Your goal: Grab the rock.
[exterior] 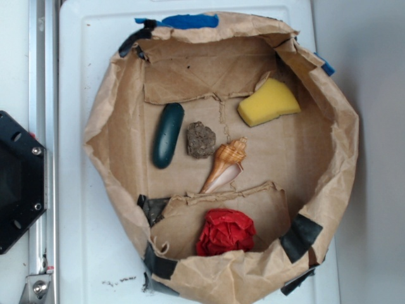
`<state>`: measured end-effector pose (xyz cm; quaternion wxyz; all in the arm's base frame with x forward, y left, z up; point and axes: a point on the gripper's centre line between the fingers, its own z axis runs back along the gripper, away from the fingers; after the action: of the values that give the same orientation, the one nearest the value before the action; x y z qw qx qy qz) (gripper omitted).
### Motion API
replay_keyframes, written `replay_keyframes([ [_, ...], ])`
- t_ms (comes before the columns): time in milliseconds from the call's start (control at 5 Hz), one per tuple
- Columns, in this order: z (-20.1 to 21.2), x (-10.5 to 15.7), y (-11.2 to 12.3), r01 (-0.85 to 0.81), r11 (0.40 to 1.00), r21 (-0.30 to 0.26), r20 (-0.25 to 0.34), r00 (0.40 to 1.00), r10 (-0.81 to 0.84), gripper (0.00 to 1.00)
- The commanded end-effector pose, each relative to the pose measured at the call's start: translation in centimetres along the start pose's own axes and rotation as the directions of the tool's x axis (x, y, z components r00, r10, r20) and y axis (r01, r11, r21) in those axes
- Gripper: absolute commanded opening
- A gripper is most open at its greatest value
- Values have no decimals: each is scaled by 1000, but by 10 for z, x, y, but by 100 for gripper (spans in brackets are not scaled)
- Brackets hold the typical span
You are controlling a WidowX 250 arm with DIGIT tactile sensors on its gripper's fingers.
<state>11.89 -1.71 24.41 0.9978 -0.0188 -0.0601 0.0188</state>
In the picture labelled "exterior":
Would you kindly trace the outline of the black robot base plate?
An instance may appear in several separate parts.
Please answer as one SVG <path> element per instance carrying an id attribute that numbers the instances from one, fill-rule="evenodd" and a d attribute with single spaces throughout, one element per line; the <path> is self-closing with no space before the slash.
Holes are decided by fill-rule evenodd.
<path id="1" fill-rule="evenodd" d="M 1 111 L 1 254 L 45 212 L 46 149 Z"/>

